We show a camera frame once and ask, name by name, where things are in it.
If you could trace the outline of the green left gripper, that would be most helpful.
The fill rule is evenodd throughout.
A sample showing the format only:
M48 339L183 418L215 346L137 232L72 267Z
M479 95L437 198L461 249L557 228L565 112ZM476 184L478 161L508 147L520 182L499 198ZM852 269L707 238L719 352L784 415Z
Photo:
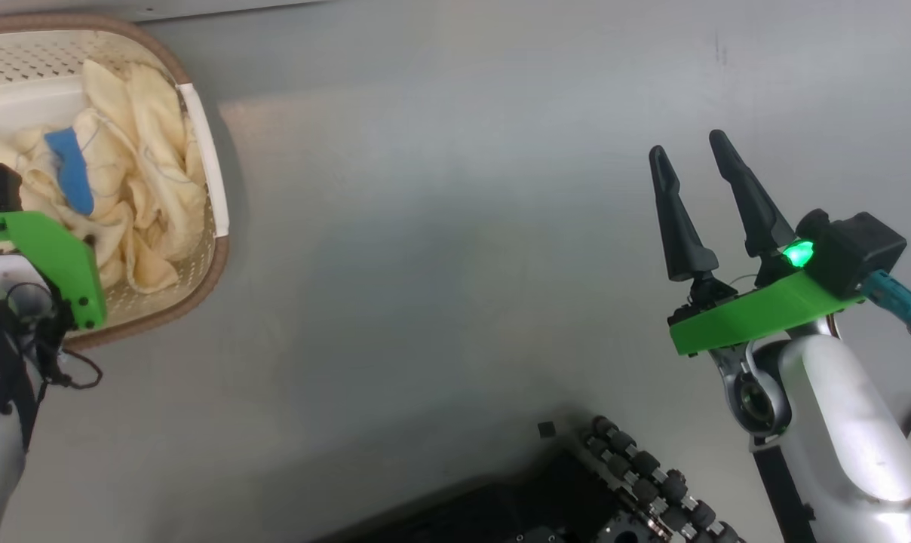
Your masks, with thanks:
M0 213L0 243L8 241L70 302L81 330L99 329L108 316L93 250L39 212Z

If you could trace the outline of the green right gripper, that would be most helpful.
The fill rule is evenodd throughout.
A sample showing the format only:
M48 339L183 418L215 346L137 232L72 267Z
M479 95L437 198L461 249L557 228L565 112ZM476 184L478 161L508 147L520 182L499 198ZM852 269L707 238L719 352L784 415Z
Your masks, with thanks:
M796 268L784 256L784 248L796 240L793 228L736 152L728 135L715 128L708 134L708 141L720 176L731 186L745 231L745 250L749 257L760 260L755 283L773 284L672 324L670 339L676 353L699 354L756 341L820 320L863 300L859 294L838 298L807 272L792 275ZM679 177L662 146L653 146L649 151L649 167L669 281L689 281L691 303L700 308L735 298L736 289L713 274L719 261L701 243L682 202Z

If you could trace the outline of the small blue cloth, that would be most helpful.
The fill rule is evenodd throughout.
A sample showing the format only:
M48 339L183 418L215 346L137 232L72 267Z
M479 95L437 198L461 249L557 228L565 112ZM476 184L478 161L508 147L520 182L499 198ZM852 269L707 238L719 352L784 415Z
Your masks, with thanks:
M74 212L90 216L94 211L87 162L73 128L50 131L43 135L45 143L58 161L57 183L67 205Z

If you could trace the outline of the cream ribbed garment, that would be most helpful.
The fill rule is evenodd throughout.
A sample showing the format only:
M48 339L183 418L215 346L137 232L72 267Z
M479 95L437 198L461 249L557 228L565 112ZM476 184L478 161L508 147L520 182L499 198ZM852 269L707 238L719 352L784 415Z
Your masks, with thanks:
M82 224L96 243L101 281L162 291L179 281L176 262L192 254L205 228L207 188L192 123L152 66L113 71L87 60L82 77L87 107L72 128L91 196Z

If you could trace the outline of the cream perforated laundry basket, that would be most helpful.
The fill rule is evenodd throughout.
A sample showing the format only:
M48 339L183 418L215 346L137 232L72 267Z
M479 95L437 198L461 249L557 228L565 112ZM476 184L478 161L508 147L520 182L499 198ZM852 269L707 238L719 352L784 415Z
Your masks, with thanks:
M208 196L204 234L189 257L176 263L179 282L157 293L136 293L121 285L108 289L104 325L67 336L67 346L77 350L137 336L186 316L214 291L229 256L227 195L203 103L179 58L131 22L96 14L0 17L0 135L32 124L60 126L79 113L86 60L109 69L145 64L173 83L199 139Z

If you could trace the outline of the white front-load washing machine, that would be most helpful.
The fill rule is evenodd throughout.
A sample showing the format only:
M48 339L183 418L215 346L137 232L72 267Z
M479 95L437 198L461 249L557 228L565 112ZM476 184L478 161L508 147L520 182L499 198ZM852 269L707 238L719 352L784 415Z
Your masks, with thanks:
M18 14L101 14L132 22L175 20L325 2L326 0L0 0L0 17Z

